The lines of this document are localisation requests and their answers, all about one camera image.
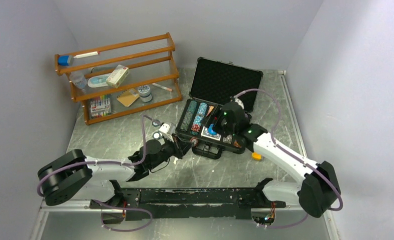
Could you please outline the blue small blind button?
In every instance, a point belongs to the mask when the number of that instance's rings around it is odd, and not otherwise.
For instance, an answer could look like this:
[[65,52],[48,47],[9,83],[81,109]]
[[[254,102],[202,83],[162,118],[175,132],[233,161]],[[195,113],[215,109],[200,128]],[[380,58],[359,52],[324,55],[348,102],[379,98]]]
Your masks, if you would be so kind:
[[210,134],[210,135],[212,135],[212,136],[214,136],[214,135],[216,135],[217,133],[213,130],[213,124],[210,124],[209,125],[209,127],[207,128],[207,132],[208,132],[208,134]]

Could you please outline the blue playing card deck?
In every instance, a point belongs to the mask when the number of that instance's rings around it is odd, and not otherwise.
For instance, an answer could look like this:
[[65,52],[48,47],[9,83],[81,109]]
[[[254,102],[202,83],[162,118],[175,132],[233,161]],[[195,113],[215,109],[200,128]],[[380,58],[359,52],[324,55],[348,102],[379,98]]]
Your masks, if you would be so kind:
[[203,127],[201,136],[205,138],[209,138],[215,141],[220,141],[222,136],[219,135],[218,133],[212,131],[210,128]]

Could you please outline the black poker set case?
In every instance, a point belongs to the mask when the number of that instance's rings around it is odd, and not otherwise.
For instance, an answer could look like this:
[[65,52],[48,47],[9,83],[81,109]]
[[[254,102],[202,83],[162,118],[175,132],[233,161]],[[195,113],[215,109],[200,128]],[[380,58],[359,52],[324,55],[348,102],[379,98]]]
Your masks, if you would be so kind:
[[[222,136],[220,141],[202,137],[201,132],[203,127],[205,127],[202,123],[198,134],[192,135],[190,133],[191,126],[200,103],[206,103],[208,106],[215,107],[222,106],[234,101],[235,98],[239,98],[245,106],[244,110],[246,113],[251,115],[257,97],[255,90],[259,88],[263,76],[264,74],[261,70],[199,57],[197,59],[192,86],[189,91],[190,99],[186,102],[178,126],[176,127],[176,134],[181,139],[196,137],[198,144],[192,148],[192,152],[202,157],[216,160],[221,156],[223,151],[242,154],[246,147],[234,147],[233,142],[235,139],[232,139],[231,144],[225,144],[222,142],[224,136]],[[197,102],[196,111],[188,130],[183,132],[180,131],[180,125],[191,101]]]

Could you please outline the white dealer button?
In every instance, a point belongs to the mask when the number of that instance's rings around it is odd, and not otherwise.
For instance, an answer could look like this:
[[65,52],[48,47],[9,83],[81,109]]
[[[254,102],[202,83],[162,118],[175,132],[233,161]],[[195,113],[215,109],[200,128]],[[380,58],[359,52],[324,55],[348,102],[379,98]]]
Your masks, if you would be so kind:
[[256,152],[253,152],[251,154],[251,157],[255,161],[261,161],[263,159],[263,157],[260,154],[256,153]]

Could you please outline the red white poker chip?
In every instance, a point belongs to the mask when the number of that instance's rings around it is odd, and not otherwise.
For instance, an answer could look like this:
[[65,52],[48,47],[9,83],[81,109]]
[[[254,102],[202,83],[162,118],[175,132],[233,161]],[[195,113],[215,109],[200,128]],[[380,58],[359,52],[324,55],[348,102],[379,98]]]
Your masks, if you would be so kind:
[[198,139],[197,139],[196,137],[192,137],[192,138],[190,139],[190,142],[191,142],[194,146],[196,146],[196,145],[198,144]]

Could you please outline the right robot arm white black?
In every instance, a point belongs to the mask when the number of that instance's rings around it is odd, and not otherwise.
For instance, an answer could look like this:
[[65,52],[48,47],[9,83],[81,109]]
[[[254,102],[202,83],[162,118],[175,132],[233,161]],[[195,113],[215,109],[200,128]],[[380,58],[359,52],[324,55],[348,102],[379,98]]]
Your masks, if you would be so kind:
[[332,164],[327,161],[318,163],[283,145],[271,130],[251,123],[241,104],[232,101],[216,106],[203,118],[202,125],[211,127],[223,137],[232,136],[239,146],[271,160],[295,180],[271,180],[262,184],[254,194],[258,206],[267,207],[275,201],[298,204],[315,218],[326,211],[343,208],[341,189]]

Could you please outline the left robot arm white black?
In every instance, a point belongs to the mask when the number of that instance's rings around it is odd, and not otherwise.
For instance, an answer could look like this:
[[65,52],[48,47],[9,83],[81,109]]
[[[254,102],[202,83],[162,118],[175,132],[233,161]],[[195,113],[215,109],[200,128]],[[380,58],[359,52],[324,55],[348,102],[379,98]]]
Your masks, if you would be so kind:
[[159,170],[171,157],[183,158],[198,140],[148,140],[126,159],[100,159],[86,156],[74,149],[42,167],[37,176],[37,193],[48,206],[60,205],[70,199],[98,200],[116,208],[123,202],[120,182],[136,182]]

